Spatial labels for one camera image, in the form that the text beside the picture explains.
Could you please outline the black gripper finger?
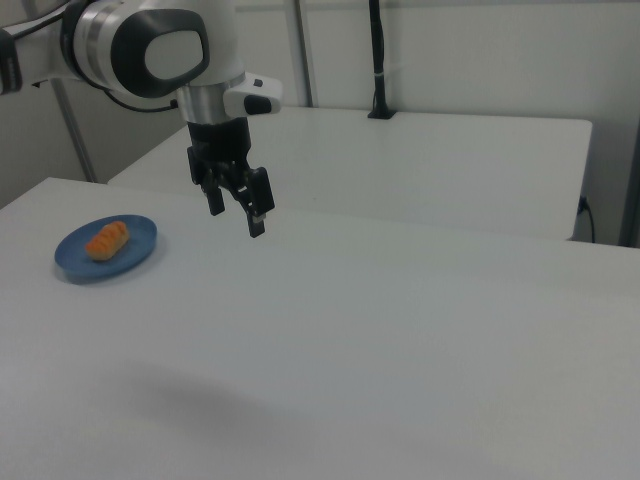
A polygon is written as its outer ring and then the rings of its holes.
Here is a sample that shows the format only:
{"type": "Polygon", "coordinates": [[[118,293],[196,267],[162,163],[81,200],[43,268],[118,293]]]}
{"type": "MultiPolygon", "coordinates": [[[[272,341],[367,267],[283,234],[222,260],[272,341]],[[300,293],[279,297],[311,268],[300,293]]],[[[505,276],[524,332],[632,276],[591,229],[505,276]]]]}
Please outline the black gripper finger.
{"type": "Polygon", "coordinates": [[[249,234],[257,238],[265,232],[267,213],[275,208],[267,170],[259,167],[243,172],[236,193],[247,216],[249,234]]]}
{"type": "Polygon", "coordinates": [[[201,190],[206,196],[210,214],[217,216],[225,211],[221,188],[212,170],[208,170],[201,182],[201,190]]]}

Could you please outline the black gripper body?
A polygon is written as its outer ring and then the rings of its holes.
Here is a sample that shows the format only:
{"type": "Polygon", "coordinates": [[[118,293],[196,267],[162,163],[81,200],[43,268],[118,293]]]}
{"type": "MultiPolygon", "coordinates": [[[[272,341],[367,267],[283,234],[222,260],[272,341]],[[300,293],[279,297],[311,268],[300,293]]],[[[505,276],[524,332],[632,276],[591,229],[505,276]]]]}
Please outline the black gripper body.
{"type": "Polygon", "coordinates": [[[204,125],[187,124],[191,146],[187,149],[191,179],[202,185],[211,171],[215,180],[225,186],[240,189],[246,184],[250,170],[247,155],[251,148],[249,124],[246,118],[204,125]]]}

